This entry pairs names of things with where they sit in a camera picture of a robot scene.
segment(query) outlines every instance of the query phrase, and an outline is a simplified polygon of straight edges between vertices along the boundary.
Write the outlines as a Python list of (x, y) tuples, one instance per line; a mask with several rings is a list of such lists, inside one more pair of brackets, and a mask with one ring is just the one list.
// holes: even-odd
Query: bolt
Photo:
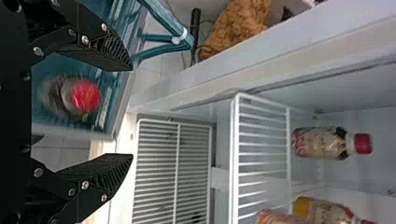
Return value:
[(86, 44), (86, 45), (88, 45), (90, 43), (90, 40), (85, 35), (81, 37), (81, 41), (83, 44)]
[(52, 3), (54, 6), (56, 6), (56, 7), (59, 7), (59, 6), (60, 6), (58, 0), (50, 0), (50, 1), (51, 1), (51, 3)]
[(18, 6), (18, 9), (17, 9), (17, 11), (16, 11), (16, 13), (21, 13), (21, 12), (22, 12), (22, 6), (19, 5), (19, 6)]
[(23, 81), (29, 81), (30, 80), (30, 72), (21, 72), (21, 78)]
[(73, 29), (69, 29), (69, 35), (76, 36), (76, 32)]
[(29, 151), (30, 151), (30, 146), (29, 145), (21, 147), (21, 153), (26, 153), (26, 152), (29, 152)]
[(101, 201), (102, 201), (102, 203), (105, 203), (107, 201), (107, 195), (106, 194), (102, 195)]
[(43, 169), (41, 168), (37, 168), (35, 169), (35, 173), (33, 174), (34, 177), (39, 178), (40, 176), (42, 176), (44, 174)]
[(34, 47), (33, 48), (33, 52), (35, 53), (35, 55), (43, 57), (44, 56), (44, 51), (39, 48), (39, 47)]
[(70, 197), (71, 196), (75, 196), (76, 190), (75, 189), (70, 189), (68, 194), (69, 194)]
[(87, 189), (90, 186), (90, 182), (88, 180), (82, 182), (81, 188)]
[(107, 32), (107, 25), (105, 23), (102, 23), (102, 30), (103, 32)]

